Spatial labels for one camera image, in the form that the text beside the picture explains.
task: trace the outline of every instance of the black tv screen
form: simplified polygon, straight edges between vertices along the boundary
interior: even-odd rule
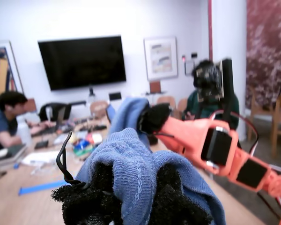
[[[38,45],[51,90],[126,81],[121,36]]]

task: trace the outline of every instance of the white column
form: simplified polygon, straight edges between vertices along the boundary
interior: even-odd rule
[[[213,60],[232,59],[234,92],[242,116],[245,115],[246,25],[246,0],[212,0]],[[237,132],[240,140],[246,138],[242,120],[239,121]]]

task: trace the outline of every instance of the abstract painting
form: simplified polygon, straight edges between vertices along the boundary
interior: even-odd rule
[[[0,94],[16,90],[22,92],[22,85],[18,75],[10,42],[0,43]]]
[[[144,46],[149,81],[178,76],[175,37],[145,39]]]

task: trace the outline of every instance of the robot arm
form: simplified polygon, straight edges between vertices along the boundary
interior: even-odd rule
[[[181,121],[169,117],[169,113],[158,105],[152,111],[154,113],[145,114],[140,120],[141,131],[156,135],[168,149],[185,156],[196,167],[226,176],[248,190],[266,191],[281,206],[281,168],[254,157],[254,149],[248,153],[238,148],[238,134],[230,130],[227,122],[212,118]],[[152,118],[158,114],[168,116],[159,128],[157,120]],[[155,130],[148,132],[148,127],[155,127]]]

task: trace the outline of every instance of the chair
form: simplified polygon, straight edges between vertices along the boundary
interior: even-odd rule
[[[254,116],[255,115],[267,115],[267,116],[272,116],[274,113],[273,107],[269,106],[269,110],[265,110],[262,108],[262,106],[259,106],[256,103],[256,92],[253,87],[249,87],[251,93],[252,93],[252,100],[251,100],[251,114],[249,120],[251,123],[253,123]],[[249,127],[248,129],[248,140],[250,141],[252,138],[252,129]]]
[[[178,119],[182,118],[182,113],[187,107],[187,98],[183,98],[178,102],[177,111],[178,111]]]
[[[173,96],[161,96],[157,100],[157,104],[160,103],[169,103],[170,106],[175,109],[176,108],[176,101]]]
[[[89,109],[90,109],[90,113],[92,114],[92,116],[94,116],[95,118],[102,118],[106,115],[106,108],[108,106],[108,103],[106,101],[96,101],[93,102]]]
[[[281,94],[277,99],[275,111],[273,114],[273,125],[272,125],[272,156],[277,155],[277,139],[278,135],[281,135],[279,125],[281,124]]]
[[[40,119],[41,119],[41,121],[48,120],[47,114],[46,114],[46,108],[47,107],[51,107],[52,108],[52,118],[51,118],[51,121],[57,121],[58,113],[59,113],[60,109],[62,109],[63,107],[66,108],[65,115],[64,115],[64,120],[68,120],[69,117],[70,117],[70,113],[71,113],[71,109],[72,109],[71,105],[65,104],[65,103],[52,102],[52,103],[47,103],[47,104],[45,104],[45,105],[43,105],[41,107],[40,112],[38,114]]]

